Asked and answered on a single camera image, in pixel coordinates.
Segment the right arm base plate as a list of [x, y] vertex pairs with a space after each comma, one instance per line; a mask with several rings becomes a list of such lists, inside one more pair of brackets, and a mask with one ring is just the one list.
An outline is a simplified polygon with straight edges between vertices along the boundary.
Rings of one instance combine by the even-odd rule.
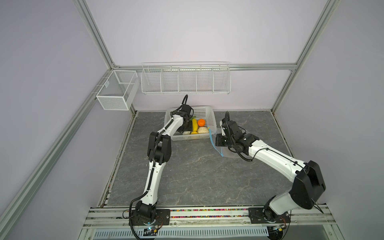
[[264, 207], [248, 208], [248, 216], [252, 224], [288, 224], [291, 222], [288, 212], [277, 215], [272, 210]]

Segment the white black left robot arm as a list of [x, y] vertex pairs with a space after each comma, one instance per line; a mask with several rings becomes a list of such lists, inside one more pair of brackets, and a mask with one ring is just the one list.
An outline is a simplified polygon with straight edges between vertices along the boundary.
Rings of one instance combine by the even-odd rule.
[[170, 112], [170, 119], [157, 132], [151, 132], [148, 142], [149, 172], [145, 190], [142, 195], [133, 199], [137, 203], [134, 213], [143, 219], [146, 224], [156, 221], [156, 206], [158, 202], [158, 190], [163, 170], [172, 155], [171, 136], [175, 132], [181, 132], [189, 126], [193, 116], [193, 108], [187, 104], [188, 95], [185, 95], [178, 108]]

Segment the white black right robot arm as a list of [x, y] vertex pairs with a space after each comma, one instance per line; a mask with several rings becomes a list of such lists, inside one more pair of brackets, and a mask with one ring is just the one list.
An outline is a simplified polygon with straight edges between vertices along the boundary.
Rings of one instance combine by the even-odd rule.
[[297, 208], [311, 210], [326, 190], [320, 166], [290, 157], [267, 145], [259, 137], [230, 119], [229, 113], [220, 122], [220, 132], [213, 133], [211, 142], [223, 157], [239, 157], [246, 162], [259, 160], [286, 177], [289, 191], [271, 197], [262, 210], [263, 218], [274, 223], [284, 214]]

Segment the clear zip top bag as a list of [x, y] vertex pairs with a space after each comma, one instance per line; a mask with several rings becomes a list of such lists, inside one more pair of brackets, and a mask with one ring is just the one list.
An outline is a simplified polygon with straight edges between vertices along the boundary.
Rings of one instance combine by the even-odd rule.
[[224, 135], [222, 128], [209, 127], [210, 141], [213, 148], [225, 158], [237, 158], [238, 154], [234, 150], [229, 149], [228, 138]]

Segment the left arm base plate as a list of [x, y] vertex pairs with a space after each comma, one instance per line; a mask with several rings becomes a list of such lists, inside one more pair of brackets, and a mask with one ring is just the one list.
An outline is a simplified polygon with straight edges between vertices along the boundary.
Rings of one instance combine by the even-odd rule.
[[152, 211], [149, 217], [144, 214], [138, 213], [136, 210], [131, 211], [130, 220], [133, 226], [152, 226], [152, 225], [163, 225], [167, 226], [170, 224], [171, 219], [170, 209], [156, 209]]

